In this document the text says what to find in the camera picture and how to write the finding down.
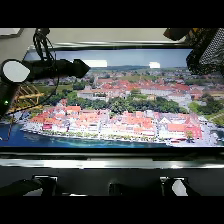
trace monitor screen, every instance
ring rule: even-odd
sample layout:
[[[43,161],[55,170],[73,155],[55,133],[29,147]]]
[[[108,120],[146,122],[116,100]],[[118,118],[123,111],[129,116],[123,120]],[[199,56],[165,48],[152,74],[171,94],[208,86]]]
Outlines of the monitor screen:
[[[81,59],[90,71],[81,80],[61,78],[47,102],[15,113],[10,139],[0,141],[0,146],[222,146],[224,79],[219,73],[190,74],[186,65],[190,51],[56,50],[57,59]],[[39,60],[39,56],[30,51],[24,59]],[[23,107],[42,101],[55,83],[45,79],[24,86],[18,103]],[[9,121],[10,117],[1,120],[2,138]]]

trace sea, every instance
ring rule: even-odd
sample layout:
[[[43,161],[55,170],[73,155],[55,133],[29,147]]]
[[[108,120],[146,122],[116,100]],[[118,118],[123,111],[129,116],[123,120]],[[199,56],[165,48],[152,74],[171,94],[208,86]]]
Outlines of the sea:
[[[71,139],[49,137],[21,131],[22,125],[14,124],[9,141],[0,141],[1,146],[66,147],[66,148],[168,148],[165,143],[122,142],[95,139]],[[9,125],[0,125],[0,137],[7,138]]]

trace sky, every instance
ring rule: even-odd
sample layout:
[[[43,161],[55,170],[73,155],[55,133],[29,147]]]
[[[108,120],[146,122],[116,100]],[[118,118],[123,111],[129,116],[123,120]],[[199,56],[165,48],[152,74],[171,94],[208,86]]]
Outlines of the sky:
[[[141,65],[160,63],[161,68],[187,67],[186,58],[191,49],[125,49],[56,51],[57,59],[107,60],[108,66]],[[27,53],[25,60],[39,60],[36,52]]]

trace black mesh object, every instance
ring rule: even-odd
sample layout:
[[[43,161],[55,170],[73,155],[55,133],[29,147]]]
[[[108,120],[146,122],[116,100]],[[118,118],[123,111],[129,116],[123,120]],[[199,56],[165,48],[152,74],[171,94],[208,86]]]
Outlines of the black mesh object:
[[[193,48],[187,57],[192,74],[206,75],[220,71],[224,74],[224,29],[200,28],[188,44]]]

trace screen bezel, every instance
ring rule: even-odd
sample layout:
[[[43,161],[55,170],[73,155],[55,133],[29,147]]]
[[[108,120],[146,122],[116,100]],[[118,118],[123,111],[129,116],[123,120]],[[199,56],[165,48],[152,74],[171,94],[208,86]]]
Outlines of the screen bezel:
[[[89,42],[89,43],[62,43],[53,44],[53,49],[50,51],[80,51],[80,50],[123,50],[123,49],[192,49],[185,43],[178,41],[133,41],[133,42]],[[29,52],[35,52],[35,48],[31,45],[23,60]],[[175,156],[175,155],[188,155],[189,153],[203,154],[203,155],[218,155],[222,152],[223,147],[184,147],[184,148],[106,148],[101,150],[97,148],[56,148],[56,147],[0,147],[0,154],[16,154],[21,155],[36,155],[36,156],[57,156],[57,155],[74,155],[78,157],[82,156],[133,156],[133,157],[151,157],[151,156]]]

